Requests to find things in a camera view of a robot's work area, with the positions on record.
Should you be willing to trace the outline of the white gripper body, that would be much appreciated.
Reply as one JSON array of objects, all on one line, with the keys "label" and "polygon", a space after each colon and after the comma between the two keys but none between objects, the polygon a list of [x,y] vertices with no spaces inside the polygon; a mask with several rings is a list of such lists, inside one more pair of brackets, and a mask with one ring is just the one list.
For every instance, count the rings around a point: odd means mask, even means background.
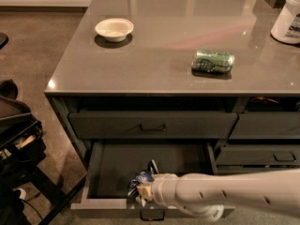
[{"label": "white gripper body", "polygon": [[151,185],[151,195],[153,200],[162,206],[178,207],[179,203],[175,197],[178,180],[179,177],[173,173],[156,175]]}]

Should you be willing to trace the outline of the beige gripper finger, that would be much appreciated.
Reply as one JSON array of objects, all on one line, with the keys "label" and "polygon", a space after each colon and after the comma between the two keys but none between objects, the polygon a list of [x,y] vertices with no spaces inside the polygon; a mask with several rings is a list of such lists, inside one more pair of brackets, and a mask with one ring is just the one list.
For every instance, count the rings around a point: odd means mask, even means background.
[{"label": "beige gripper finger", "polygon": [[144,200],[147,200],[149,202],[151,202],[153,200],[152,191],[151,191],[151,185],[150,184],[138,185],[137,189],[138,189],[139,194],[141,195],[141,197]]}]

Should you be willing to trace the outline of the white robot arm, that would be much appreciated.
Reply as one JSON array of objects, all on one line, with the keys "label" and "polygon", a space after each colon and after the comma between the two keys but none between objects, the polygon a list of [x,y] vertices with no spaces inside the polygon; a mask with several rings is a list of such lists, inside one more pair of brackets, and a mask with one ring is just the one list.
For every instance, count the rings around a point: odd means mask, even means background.
[{"label": "white robot arm", "polygon": [[188,173],[181,177],[161,173],[139,184],[137,190],[147,201],[210,221],[218,220],[227,205],[300,216],[297,169],[234,175]]}]

